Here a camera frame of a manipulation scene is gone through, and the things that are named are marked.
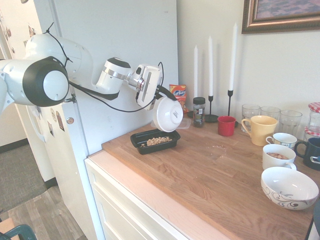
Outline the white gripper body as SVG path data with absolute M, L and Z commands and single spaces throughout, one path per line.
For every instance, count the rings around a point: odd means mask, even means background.
M 162 72 L 159 67 L 151 65 L 139 65 L 136 69 L 139 80 L 142 80 L 142 86 L 138 93 L 137 104 L 144 107 L 145 110 L 151 110 L 154 105 L 154 97 L 157 86 L 162 80 Z

